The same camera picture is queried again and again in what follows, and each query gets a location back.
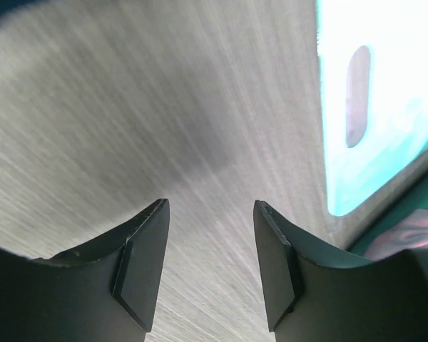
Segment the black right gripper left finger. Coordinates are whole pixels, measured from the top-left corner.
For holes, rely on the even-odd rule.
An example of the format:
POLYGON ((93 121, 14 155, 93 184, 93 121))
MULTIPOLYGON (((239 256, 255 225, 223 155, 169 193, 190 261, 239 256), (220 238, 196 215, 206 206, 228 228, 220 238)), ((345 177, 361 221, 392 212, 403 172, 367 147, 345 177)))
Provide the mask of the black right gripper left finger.
POLYGON ((49 259, 0 247, 0 341, 143 341, 153 326, 170 205, 49 259))

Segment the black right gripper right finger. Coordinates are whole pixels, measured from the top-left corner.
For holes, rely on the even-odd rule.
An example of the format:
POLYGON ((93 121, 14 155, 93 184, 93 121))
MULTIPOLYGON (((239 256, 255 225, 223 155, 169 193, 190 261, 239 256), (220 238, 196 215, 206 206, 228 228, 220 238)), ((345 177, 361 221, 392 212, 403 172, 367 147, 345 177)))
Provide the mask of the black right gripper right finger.
POLYGON ((267 324, 277 341, 428 341, 428 249, 371 261, 253 210, 267 324))

